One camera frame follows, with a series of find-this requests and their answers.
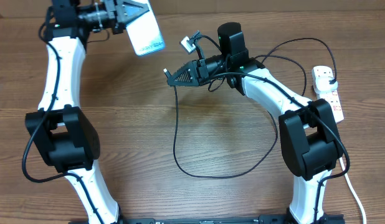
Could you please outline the black smartphone with blue screen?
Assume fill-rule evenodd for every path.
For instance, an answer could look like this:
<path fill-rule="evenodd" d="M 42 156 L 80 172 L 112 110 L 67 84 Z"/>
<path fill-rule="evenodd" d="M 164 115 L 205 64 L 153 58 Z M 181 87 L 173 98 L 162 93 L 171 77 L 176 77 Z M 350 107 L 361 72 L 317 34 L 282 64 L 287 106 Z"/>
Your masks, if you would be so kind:
<path fill-rule="evenodd" d="M 139 56 L 152 54 L 165 48 L 165 41 L 149 0 L 135 0 L 147 4 L 149 11 L 126 26 L 131 44 Z"/>

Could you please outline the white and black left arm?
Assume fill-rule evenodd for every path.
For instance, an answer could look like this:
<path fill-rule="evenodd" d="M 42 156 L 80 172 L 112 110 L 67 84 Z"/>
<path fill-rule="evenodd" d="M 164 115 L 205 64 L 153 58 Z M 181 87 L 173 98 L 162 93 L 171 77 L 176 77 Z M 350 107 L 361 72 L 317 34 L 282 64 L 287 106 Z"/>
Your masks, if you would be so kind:
<path fill-rule="evenodd" d="M 87 223 L 124 223 L 100 171 L 98 133 L 80 108 L 80 76 L 91 32 L 127 25 L 150 12 L 148 1 L 53 1 L 38 37 L 47 47 L 44 94 L 36 112 L 25 117 L 30 134 L 21 162 L 26 179 L 35 183 L 66 178 L 86 212 Z"/>

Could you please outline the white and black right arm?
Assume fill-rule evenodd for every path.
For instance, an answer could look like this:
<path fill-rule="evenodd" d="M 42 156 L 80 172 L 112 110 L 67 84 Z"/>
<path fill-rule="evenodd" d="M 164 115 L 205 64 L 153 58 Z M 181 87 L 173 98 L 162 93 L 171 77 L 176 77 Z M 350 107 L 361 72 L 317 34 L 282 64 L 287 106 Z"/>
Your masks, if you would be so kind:
<path fill-rule="evenodd" d="M 217 29 L 220 54 L 205 57 L 198 41 L 200 32 L 180 44 L 199 58 L 176 72 L 165 70 L 169 86 L 204 86 L 227 80 L 231 88 L 263 106 L 278 119 L 277 140 L 284 163 L 293 174 L 293 198 L 284 215 L 261 215 L 259 223 L 344 223 L 342 215 L 323 211 L 326 183 L 345 175 L 349 166 L 333 174 L 336 161 L 348 157 L 341 142 L 331 105 L 325 99 L 312 101 L 277 81 L 265 65 L 249 56 L 241 25 L 227 22 Z"/>

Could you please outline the white charger plug adapter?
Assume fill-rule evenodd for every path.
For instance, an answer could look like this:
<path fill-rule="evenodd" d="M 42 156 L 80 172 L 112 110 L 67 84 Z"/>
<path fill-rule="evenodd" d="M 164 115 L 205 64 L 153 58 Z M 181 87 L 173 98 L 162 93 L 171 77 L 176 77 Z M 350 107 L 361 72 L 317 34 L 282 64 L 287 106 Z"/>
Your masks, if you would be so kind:
<path fill-rule="evenodd" d="M 315 77 L 313 88 L 316 94 L 328 93 L 338 88 L 338 82 L 333 77 Z"/>

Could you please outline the white power strip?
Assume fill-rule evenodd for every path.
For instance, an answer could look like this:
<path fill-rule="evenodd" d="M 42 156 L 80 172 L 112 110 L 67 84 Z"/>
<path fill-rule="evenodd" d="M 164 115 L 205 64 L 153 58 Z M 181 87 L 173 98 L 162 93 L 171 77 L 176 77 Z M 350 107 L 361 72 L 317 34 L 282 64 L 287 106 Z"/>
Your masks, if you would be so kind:
<path fill-rule="evenodd" d="M 313 80 L 315 77 L 333 77 L 334 78 L 332 69 L 330 67 L 323 66 L 323 65 L 318 65 L 313 67 L 311 70 L 311 75 Z M 343 110 L 341 107 L 341 102 L 340 102 L 340 98 L 337 90 L 331 91 L 328 93 L 323 93 L 323 94 L 316 94 L 316 97 L 318 99 L 323 98 L 330 104 L 336 123 L 339 123 L 342 120 L 344 120 Z"/>

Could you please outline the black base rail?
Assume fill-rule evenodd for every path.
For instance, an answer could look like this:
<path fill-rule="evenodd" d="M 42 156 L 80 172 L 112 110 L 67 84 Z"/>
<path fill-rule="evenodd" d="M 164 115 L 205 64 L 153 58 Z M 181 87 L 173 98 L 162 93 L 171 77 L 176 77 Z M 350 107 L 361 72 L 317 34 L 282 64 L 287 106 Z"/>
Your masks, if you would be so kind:
<path fill-rule="evenodd" d="M 122 218 L 120 224 L 292 224 L 297 223 L 290 215 L 260 215 L 257 218 L 209 218 L 209 219 L 167 219 Z"/>

